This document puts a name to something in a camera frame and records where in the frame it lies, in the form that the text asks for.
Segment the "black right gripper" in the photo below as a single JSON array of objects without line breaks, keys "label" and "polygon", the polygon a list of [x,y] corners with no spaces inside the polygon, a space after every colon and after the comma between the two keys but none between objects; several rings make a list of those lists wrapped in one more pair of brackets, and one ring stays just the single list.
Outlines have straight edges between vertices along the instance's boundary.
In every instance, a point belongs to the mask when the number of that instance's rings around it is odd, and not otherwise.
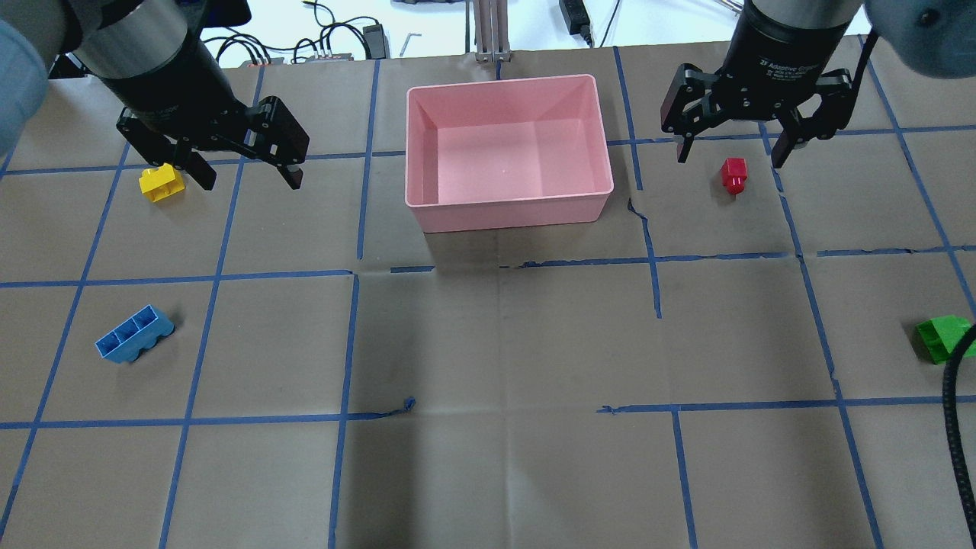
[{"label": "black right gripper", "polygon": [[[771,151],[775,169],[803,143],[832,139],[847,128],[854,108],[850,72],[836,69],[820,77],[839,41],[838,27],[739,20],[715,73],[694,65],[679,65],[674,72],[661,105],[661,129],[674,136],[677,162],[686,163],[694,139],[721,121],[770,120],[774,114],[782,126]],[[819,107],[803,116],[795,105],[812,94],[820,98]]]}]

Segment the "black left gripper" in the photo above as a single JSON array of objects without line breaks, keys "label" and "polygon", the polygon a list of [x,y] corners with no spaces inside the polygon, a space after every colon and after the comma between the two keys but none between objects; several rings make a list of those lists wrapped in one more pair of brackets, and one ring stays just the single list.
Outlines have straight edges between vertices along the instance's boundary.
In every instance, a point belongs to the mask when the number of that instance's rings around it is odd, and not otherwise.
[{"label": "black left gripper", "polygon": [[234,152],[272,165],[300,190],[310,136],[282,98],[248,108],[238,101],[217,61],[198,38],[186,38],[163,65],[102,82],[125,104],[116,129],[150,165],[170,164],[205,191],[217,173],[205,152]]}]

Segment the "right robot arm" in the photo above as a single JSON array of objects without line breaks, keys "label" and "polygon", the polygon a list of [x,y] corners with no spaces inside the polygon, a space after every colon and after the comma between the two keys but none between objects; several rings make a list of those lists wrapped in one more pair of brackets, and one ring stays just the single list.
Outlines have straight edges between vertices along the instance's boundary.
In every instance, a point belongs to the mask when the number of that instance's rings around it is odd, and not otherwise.
[{"label": "right robot arm", "polygon": [[745,1],[721,66],[674,73],[661,128],[684,163],[705,130],[776,120],[779,169],[796,147],[847,128],[879,40],[918,74],[972,77],[974,21],[972,1]]}]

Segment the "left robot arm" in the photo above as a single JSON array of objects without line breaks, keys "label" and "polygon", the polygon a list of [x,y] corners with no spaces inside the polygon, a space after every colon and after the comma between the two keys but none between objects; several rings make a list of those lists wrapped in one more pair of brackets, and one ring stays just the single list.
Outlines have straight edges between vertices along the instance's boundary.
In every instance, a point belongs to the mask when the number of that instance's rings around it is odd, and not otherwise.
[{"label": "left robot arm", "polygon": [[72,53],[121,101],[116,127],[150,165],[170,165],[212,190],[205,152],[274,166],[302,185],[310,137],[281,98],[237,100],[200,35],[252,18],[246,1],[4,1],[1,147],[37,114],[59,56]]}]

